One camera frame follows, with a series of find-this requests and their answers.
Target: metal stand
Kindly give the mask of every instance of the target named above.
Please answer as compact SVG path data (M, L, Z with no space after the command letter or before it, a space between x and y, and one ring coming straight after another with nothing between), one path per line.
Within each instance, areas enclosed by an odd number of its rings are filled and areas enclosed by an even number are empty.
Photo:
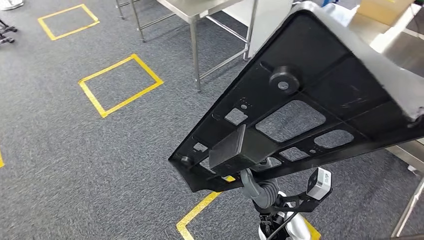
M14 32L14 33L16 33L18 31L18 29L16 27L7 25L1 19L0 19L0 24L2 24L2 26L0 28L0 33L1 34L5 34L7 32Z
M24 0L0 0L0 10L12 10L17 9L24 5Z
M6 37L3 34L0 33L0 45L5 43L13 43L15 40L11 37Z
M4 34L7 33L7 32L16 33L18 31L18 29L15 28L14 26L7 25L1 19L0 19L0 24L2 25L1 28L0 28L0 45L5 44L5 43L10 43L10 44L13 43L15 40L11 37L4 36Z
M197 4L196 1L194 1L192 3L186 3L186 5L179 5L178 7L176 7L175 5L177 4L176 3L177 1L159 0L158 1L159 3L161 3L162 5L164 5L165 7L170 9L171 11L174 11L174 13L168 14L166 16L158 18L158 19L156 19L152 22L149 22L147 24L144 24L144 25L140 25L139 17L138 17L136 9L134 7L134 3L132 1L130 1L130 2L131 2L131 7L133 9L134 15L135 15L135 21L137 23L137 30L140 31L141 40L143 42L145 42L145 38L144 38L143 32L142 32L143 29L148 28L148 27L150 27L154 24L157 24L157 23L159 23L159 22L161 22L165 19L168 19L168 18L174 16L174 15L179 16L181 19L185 20L190 25L191 49L192 49L192 54L193 54L193 65L194 65L194 82L196 84L196 89L197 89L198 92L201 91L201 80L203 78L207 77L211 73L215 72L219 68L223 67L224 65L228 64L229 62L231 62L232 60L236 59L237 57L239 57L241 55L243 55L243 59L245 61L247 61L249 59L248 54L249 54L249 49L250 49L250 41L251 41L251 38L252 38L253 25L255 23L255 15L256 15L256 10L257 10L257 6L258 6L258 0L253 1L252 16L251 16L251 19L250 19L250 25L247 28L246 37L241 36L240 34L235 32L234 30L232 30L228 26L222 24L221 22L219 22L218 20L216 20L215 18L210 16L211 14L216 13L216 12L220 11L221 9L224 9L225 7L228 7L229 5L231 5L231 3L228 3L227 5L222 4L222 2L225 2L225 1L216 1L217 5L213 7L213 10L214 10L213 12L212 12L211 9L202 9L202 10L196 9L196 10L198 10L199 13L196 13L194 15L190 15L190 14L186 13L185 10L187 10L188 8L191 8L190 10L193 10L194 7L188 6L188 5ZM231 0L231 2L237 3L239 1L238 0ZM120 7L128 5L128 4L129 4L129 2L124 2L124 3L121 3L121 4L117 3L116 7L119 9L119 14L120 14L121 18L123 18L123 16L122 16L122 12L121 12ZM243 50L234 54L233 56L229 57L228 59L224 60L220 64L212 67L211 69L209 69L208 71L206 71L205 73L202 73L202 74L200 74L200 70L199 70L198 47L197 47L197 30L196 30L197 21L200 20L201 18L209 19L210 21L212 21L216 25L220 26L221 28L223 28L224 30L226 30L227 32L229 32L230 34L232 34L233 36L237 37L238 39L242 40L245 43Z
M414 207L417 204L418 199L420 198L420 195L423 192L423 190L424 190L424 177L419 182L415 192L413 193L411 199L408 202L408 205L403 211L402 216L400 216L399 222L397 222L396 226L394 227L393 233L391 234L392 238L399 237L401 235L401 232L404 229L405 224L407 223L408 218L410 217L412 213L412 210L414 210Z

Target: black tripod leg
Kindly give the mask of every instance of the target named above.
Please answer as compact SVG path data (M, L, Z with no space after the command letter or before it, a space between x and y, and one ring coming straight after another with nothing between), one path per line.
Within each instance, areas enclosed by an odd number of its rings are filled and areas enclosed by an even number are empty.
M1 24L3 24L3 26L4 26L4 28L8 28L9 27L9 25L7 25L4 21L2 21L1 19L0 19L0 23Z

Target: yellow floor tape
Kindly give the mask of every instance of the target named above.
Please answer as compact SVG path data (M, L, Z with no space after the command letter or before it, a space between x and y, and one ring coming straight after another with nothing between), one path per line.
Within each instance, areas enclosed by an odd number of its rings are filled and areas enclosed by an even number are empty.
M73 9L77 9L77 8L82 8L92 19L93 19L93 23L91 23L90 25L87 25L87 26L83 26L83 27L80 27L80 28L78 28L78 29L76 29L76 30L73 30L73 31L70 31L70 32L67 32L67 33L64 33L64 34L62 34L62 35L60 35L60 36L55 36L55 35L53 35L53 33L52 33L52 31L50 30L50 28L46 25L46 23L44 22L44 19L46 19L46 18L50 18L50 17L53 17L53 16L55 16L55 15L58 15L58 14L62 14L62 13L64 13L64 12L67 12L67 11L70 11L70 10L73 10ZM77 5L77 6L73 6L73 7L70 7L70 8L68 8L68 9L65 9L65 10L62 10L62 11L58 11L58 12L55 12L55 13L52 13L52 14L49 14L49 15L46 15L46 16L42 16L42 17L40 17L40 18L38 18L38 23L41 25L41 27L42 27L42 29L44 30L44 32L47 34L47 36L52 40L52 41L54 41L54 40L58 40L58 39L61 39L61 38L63 38L63 37L66 37L66 36L69 36L69 35L71 35L71 34L74 34L74 33L77 33L77 32L79 32L79 31L82 31L82 30L84 30L84 29L88 29L88 28L90 28L90 27L92 27L92 26L94 26L94 25L96 25L96 24L98 24L98 23L100 23L100 21L99 21L99 19L92 13L92 11L90 11L87 7L86 7L86 5L85 4L80 4L80 5Z
M3 158L2 158L2 152L0 151L0 168L3 167L5 164L3 163Z

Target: black cable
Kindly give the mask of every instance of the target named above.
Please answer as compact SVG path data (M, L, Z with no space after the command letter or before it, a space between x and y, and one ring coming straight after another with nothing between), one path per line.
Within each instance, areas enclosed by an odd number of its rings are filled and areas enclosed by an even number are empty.
M283 229L296 216L296 214L298 214L297 211L293 212L293 214L290 215L287 218L287 220L281 223L281 225L273 233L271 233L271 235L269 235L269 237L267 237L266 240L271 240L281 229Z
M409 9L411 10L411 12L412 12L412 19L413 19L413 21L415 22L415 25L416 25L416 37L417 38L419 38L419 39L422 39L422 40L424 40L423 38L421 38L421 36L420 36L420 33L421 33L421 30L420 30L420 24L418 23L418 21L417 21L417 19L415 18L415 16L418 14L418 12L419 11L421 11L422 10L422 8L416 13L416 14L414 14L414 9L412 8L412 4L411 5L409 5Z

